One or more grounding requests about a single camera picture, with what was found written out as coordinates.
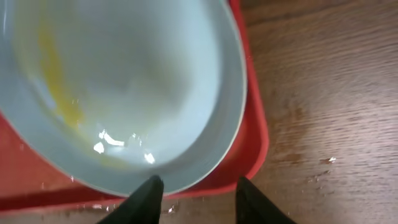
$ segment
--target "tray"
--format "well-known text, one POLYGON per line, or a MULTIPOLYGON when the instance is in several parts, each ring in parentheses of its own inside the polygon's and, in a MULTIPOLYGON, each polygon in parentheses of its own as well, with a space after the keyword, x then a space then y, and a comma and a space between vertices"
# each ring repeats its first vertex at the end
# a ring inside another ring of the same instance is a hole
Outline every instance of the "tray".
MULTIPOLYGON (((251 178, 265 160, 268 133, 256 74, 251 60, 239 0, 230 0, 244 45, 248 96, 234 144, 222 163, 193 187, 168 198, 202 197, 235 189, 239 176, 251 178)), ((23 142, 0 115, 0 214, 92 207, 120 203, 123 198, 79 184, 46 163, 23 142)))

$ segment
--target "wooden surface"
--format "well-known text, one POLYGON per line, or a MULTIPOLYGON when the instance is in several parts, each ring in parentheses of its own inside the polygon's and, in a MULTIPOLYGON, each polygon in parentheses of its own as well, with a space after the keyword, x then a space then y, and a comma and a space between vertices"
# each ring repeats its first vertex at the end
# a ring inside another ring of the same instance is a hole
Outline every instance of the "wooden surface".
MULTIPOLYGON (((398 223, 398 2, 241 5, 271 139, 252 181, 297 223, 398 223)), ((234 223, 233 196, 162 222, 234 223)))

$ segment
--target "white bowl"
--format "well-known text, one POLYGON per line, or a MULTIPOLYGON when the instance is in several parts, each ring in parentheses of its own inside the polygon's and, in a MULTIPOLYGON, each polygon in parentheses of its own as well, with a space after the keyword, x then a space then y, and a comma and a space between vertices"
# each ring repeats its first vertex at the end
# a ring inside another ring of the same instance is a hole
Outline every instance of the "white bowl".
POLYGON ((221 162, 246 100, 224 1, 43 2, 0 5, 0 110, 33 149, 122 196, 154 174, 181 191, 221 162))

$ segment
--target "inner surface of bowl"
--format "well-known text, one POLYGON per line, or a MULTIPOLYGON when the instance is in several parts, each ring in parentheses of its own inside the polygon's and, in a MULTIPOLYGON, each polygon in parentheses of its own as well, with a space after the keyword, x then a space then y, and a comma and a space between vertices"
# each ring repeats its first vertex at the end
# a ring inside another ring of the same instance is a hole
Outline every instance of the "inner surface of bowl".
POLYGON ((0 110, 52 164, 129 195, 208 175, 243 115, 240 39, 224 1, 5 0, 0 110))

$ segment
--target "brown wood grain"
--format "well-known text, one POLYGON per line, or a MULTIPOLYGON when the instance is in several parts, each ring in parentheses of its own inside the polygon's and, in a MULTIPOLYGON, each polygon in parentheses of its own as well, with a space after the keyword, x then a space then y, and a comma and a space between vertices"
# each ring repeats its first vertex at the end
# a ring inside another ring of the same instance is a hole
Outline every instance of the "brown wood grain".
MULTIPOLYGON (((252 181, 298 223, 398 223, 398 2, 241 6, 271 140, 252 181)), ((233 202, 181 200, 161 222, 234 223, 233 202)))

